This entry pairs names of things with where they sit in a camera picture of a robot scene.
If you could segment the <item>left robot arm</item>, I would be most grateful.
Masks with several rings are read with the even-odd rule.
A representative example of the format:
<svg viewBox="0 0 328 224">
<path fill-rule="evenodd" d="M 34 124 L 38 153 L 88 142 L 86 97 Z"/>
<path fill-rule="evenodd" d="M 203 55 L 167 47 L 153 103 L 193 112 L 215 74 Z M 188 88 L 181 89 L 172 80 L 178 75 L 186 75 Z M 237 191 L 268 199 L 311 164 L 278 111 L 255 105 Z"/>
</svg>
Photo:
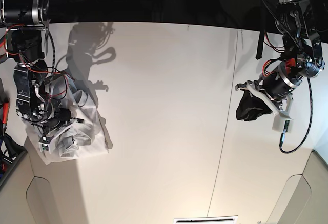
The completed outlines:
<svg viewBox="0 0 328 224">
<path fill-rule="evenodd" d="M 321 39 L 309 0 L 261 0 L 256 59 L 262 58 L 263 44 L 268 41 L 267 14 L 273 17 L 282 34 L 283 47 L 271 47 L 280 56 L 263 64 L 257 80 L 236 85 L 236 90 L 243 91 L 236 110 L 237 120 L 253 121 L 266 114 L 286 115 L 283 101 L 292 99 L 292 92 L 303 78 L 316 77 L 324 70 Z"/>
</svg>

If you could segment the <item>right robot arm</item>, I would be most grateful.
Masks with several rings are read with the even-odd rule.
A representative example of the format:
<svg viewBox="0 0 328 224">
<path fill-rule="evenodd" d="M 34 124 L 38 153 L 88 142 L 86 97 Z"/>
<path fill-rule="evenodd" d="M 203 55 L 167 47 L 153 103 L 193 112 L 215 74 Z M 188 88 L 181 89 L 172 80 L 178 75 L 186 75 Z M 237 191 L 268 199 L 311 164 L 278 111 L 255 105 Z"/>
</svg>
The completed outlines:
<svg viewBox="0 0 328 224">
<path fill-rule="evenodd" d="M 37 130 L 43 147 L 77 122 L 61 103 L 70 75 L 45 62 L 48 47 L 55 49 L 48 11 L 49 0 L 1 0 L 1 24 L 6 29 L 2 45 L 6 58 L 17 63 L 17 111 Z"/>
</svg>

